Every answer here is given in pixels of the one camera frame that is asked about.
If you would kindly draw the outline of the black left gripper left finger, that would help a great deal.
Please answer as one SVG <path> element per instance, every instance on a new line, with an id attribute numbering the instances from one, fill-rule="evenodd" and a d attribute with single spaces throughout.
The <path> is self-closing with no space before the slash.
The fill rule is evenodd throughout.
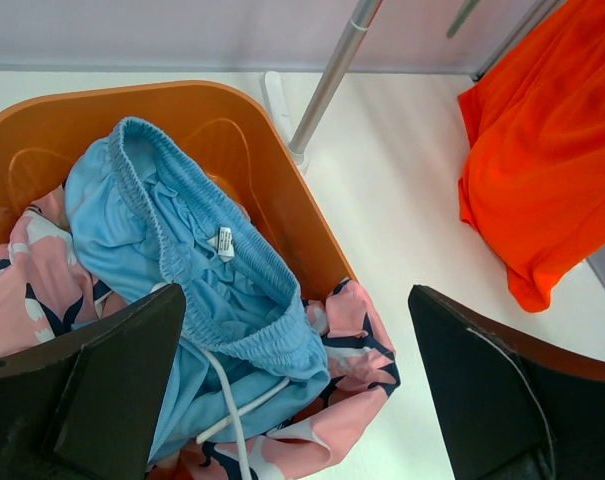
<path id="1" fill-rule="evenodd" d="M 0 358 L 0 479 L 141 479 L 180 337 L 177 284 Z"/>

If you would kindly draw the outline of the light blue mesh shorts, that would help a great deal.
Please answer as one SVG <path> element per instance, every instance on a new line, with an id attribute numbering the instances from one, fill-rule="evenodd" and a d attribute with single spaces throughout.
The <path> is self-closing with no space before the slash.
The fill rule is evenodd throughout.
<path id="1" fill-rule="evenodd" d="M 244 409 L 240 433 L 294 416 L 328 385 L 328 357 L 286 263 L 161 129 L 120 120 L 73 166 L 65 210 L 79 262 L 129 303 L 169 284 L 186 311 L 150 449 L 179 451 Z"/>

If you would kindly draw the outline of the pink navy patterned shorts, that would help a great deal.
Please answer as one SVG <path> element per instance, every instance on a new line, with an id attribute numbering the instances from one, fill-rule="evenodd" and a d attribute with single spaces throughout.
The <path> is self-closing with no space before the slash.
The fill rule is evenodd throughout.
<path id="1" fill-rule="evenodd" d="M 62 191 L 36 201 L 0 245 L 0 357 L 52 340 L 65 314 L 80 328 L 125 300 L 77 262 L 62 229 Z M 306 314 L 328 355 L 331 381 L 305 410 L 247 444 L 255 479 L 299 479 L 339 463 L 400 384 L 395 350 L 354 280 Z"/>

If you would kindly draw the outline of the orange mesh shorts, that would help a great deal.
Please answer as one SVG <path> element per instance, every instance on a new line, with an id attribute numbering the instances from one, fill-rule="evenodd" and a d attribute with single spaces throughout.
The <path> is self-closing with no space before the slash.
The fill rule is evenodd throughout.
<path id="1" fill-rule="evenodd" d="M 569 1 L 458 98 L 459 211 L 526 311 L 605 245 L 605 1 Z"/>

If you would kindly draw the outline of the grey hanger of pink shorts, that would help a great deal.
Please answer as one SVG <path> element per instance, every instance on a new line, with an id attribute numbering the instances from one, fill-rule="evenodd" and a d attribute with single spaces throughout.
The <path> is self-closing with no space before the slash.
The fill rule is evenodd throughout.
<path id="1" fill-rule="evenodd" d="M 464 25 L 468 17 L 472 14 L 475 8 L 480 3 L 480 0 L 464 0 L 458 9 L 451 25 L 446 31 L 446 37 L 452 39 Z"/>

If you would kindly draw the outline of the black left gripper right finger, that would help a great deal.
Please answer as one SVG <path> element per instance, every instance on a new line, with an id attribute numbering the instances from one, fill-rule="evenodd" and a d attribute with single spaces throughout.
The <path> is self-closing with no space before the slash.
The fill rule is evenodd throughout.
<path id="1" fill-rule="evenodd" d="M 480 315 L 408 297 L 457 479 L 605 479 L 605 362 Z"/>

